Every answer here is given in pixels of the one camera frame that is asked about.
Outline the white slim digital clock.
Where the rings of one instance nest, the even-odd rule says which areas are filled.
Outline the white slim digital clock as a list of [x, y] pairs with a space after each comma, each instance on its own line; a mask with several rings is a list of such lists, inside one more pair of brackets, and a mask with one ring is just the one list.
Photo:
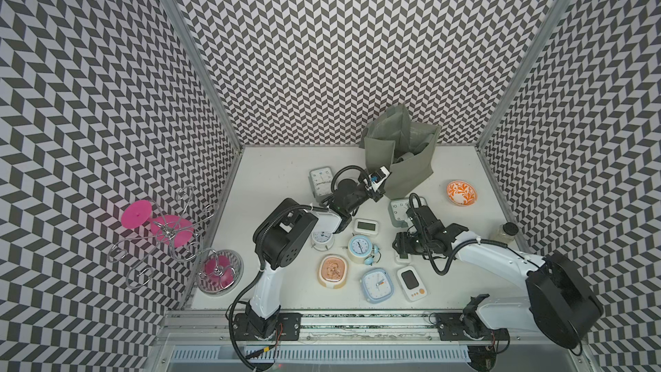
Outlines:
[[395, 262], [397, 265], [410, 265], [411, 264], [411, 254], [409, 253], [395, 253], [394, 256]]

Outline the white twin-bell alarm clock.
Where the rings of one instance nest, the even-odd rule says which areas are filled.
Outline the white twin-bell alarm clock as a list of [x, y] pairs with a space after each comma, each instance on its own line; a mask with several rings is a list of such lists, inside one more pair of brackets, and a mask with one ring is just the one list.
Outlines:
[[311, 234], [311, 244], [316, 251], [330, 251], [335, 244], [335, 235], [331, 232], [313, 232]]

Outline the white orange-button digital timer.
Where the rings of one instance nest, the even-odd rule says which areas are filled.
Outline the white orange-button digital timer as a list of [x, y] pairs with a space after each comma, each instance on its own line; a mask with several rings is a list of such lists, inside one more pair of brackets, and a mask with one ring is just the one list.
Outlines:
[[400, 268], [397, 271], [397, 279], [408, 301], [420, 301], [429, 295], [429, 291], [423, 284], [422, 278], [413, 266], [408, 265]]

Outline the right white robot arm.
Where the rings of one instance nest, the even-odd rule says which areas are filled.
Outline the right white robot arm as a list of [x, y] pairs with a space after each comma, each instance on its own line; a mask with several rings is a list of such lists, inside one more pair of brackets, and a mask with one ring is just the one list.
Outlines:
[[501, 330], [539, 332], [573, 350], [604, 314], [578, 265], [566, 255], [556, 251], [541, 257], [515, 251], [463, 225], [444, 225], [427, 206], [411, 207], [407, 215], [413, 229], [396, 234], [392, 247], [397, 254], [422, 257], [439, 276], [449, 274], [454, 262], [469, 263], [522, 291], [511, 298], [472, 297], [456, 322], [465, 338], [493, 338]]

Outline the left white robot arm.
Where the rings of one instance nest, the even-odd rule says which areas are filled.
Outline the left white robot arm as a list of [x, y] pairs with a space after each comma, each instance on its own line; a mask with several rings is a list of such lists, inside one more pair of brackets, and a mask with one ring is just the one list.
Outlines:
[[281, 310], [283, 270], [298, 257], [312, 234], [339, 234], [358, 208], [385, 195], [384, 180], [344, 179], [332, 184], [332, 193], [318, 205], [303, 205], [284, 199], [254, 232], [255, 253], [260, 268], [249, 287], [255, 294], [246, 315], [259, 321], [275, 319]]

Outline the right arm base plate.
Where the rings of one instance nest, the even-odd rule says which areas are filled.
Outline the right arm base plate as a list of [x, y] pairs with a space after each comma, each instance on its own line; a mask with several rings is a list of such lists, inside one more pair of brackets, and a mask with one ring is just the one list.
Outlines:
[[433, 325], [441, 341], [472, 341], [495, 344], [509, 342], [507, 329], [489, 329], [476, 315], [465, 316], [461, 312], [441, 312], [432, 315]]

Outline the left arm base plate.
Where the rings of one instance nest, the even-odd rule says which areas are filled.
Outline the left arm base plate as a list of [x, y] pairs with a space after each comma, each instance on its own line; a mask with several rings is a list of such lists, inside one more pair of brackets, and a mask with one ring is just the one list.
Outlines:
[[281, 341], [298, 341], [301, 320], [301, 313], [275, 313], [268, 319], [239, 313], [234, 317], [232, 331], [237, 341], [266, 341], [277, 337]]

